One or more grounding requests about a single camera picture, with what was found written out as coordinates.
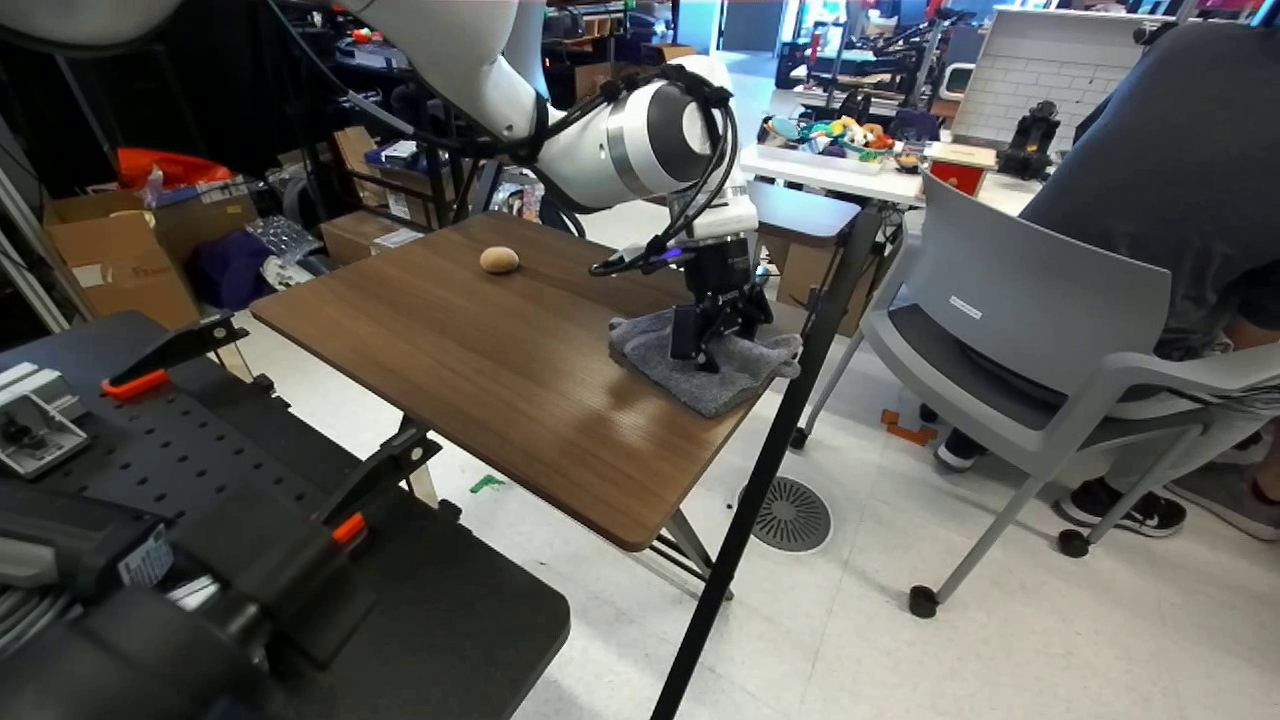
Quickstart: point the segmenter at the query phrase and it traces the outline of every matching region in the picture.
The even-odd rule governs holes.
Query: chair backrest
[[[1152,350],[1173,274],[925,180],[921,263],[904,296],[980,355],[1075,391],[1108,350]]]

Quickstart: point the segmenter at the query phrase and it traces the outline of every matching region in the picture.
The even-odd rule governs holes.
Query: cardboard box
[[[200,242],[224,238],[257,220],[252,197],[204,197],[186,204],[157,209],[160,246],[183,263]]]
[[[342,158],[342,167],[356,175],[356,197],[364,209],[388,209],[388,193],[380,184],[368,184],[360,175],[376,175],[376,167],[368,164],[368,152],[376,152],[376,141],[368,137],[368,129],[341,129],[333,133],[333,143]]]
[[[57,201],[46,235],[87,317],[143,312],[165,327],[200,321],[186,279],[160,246],[135,197]]]
[[[665,45],[665,63],[680,58],[680,56],[699,56],[696,46],[688,45]]]
[[[335,214],[335,220],[318,223],[318,235],[325,235],[327,257],[335,263],[356,263],[364,257],[380,257],[380,250],[425,238],[425,230],[403,228],[388,214],[373,214],[373,210]]]

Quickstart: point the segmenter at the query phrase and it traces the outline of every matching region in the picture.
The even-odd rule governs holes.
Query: person
[[[1169,359],[1215,350],[1219,334],[1235,349],[1280,341],[1280,210],[1263,201],[1280,184],[1277,4],[1269,0],[1254,24],[1162,31],[1024,209],[1033,223],[1173,271],[1169,327],[1157,344]],[[947,473],[971,467],[976,455],[985,449],[961,432],[934,445]],[[1125,494],[1111,480],[1084,480],[1057,507],[1095,525]],[[1254,491],[1280,499],[1277,451]],[[1173,534],[1183,514],[1183,505],[1152,491],[1121,529]]]

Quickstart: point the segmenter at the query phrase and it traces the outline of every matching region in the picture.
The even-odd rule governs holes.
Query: black stand
[[[786,445],[799,426],[799,412],[810,394],[810,385],[827,359],[827,349],[838,332],[838,321],[849,312],[849,298],[857,293],[857,284],[881,268],[881,250],[886,242],[896,242],[904,230],[904,214],[890,204],[866,204],[838,235],[837,235],[837,257],[827,263],[822,274],[822,293],[810,303],[809,321],[802,321],[802,355],[799,355],[799,376],[786,385],[786,394],[762,436],[762,449],[757,455],[751,480],[734,505],[734,514],[728,525],[728,534],[719,545],[719,554],[710,565],[708,588],[693,610],[693,623],[682,630],[682,642],[673,659],[667,682],[652,707],[655,720],[667,720],[680,712],[680,701],[688,693],[688,679],[696,671],[696,659],[702,657],[702,642],[715,626],[719,604],[728,600],[730,574],[746,552],[751,529],[759,518],[759,507],[771,491],[771,480],[786,455]]]

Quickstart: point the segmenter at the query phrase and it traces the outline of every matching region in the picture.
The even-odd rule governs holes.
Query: chair base
[[[1084,559],[1087,554],[1087,534],[1075,529],[1057,530],[1057,552]]]
[[[931,618],[934,610],[938,610],[938,596],[929,588],[929,585],[914,585],[910,590],[909,590],[909,608],[910,608],[910,614],[921,614],[921,618]]]

